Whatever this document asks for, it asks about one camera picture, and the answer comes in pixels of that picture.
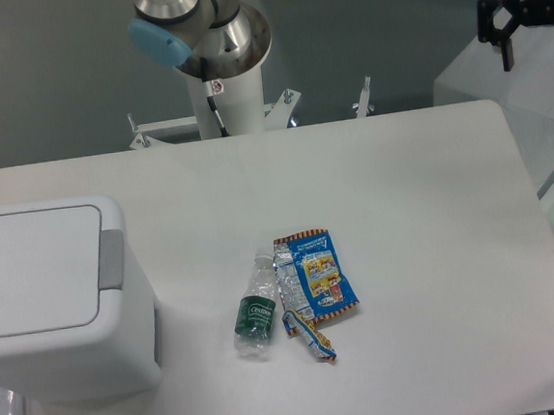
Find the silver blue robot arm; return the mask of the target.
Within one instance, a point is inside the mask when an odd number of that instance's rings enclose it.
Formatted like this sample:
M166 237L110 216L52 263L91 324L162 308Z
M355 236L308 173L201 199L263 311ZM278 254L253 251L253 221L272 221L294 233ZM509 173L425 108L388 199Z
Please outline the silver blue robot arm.
M205 81L244 74L271 46L262 14L240 0L133 0L132 44L157 64ZM554 0L478 0L477 38L499 49L513 66L519 27L554 26Z

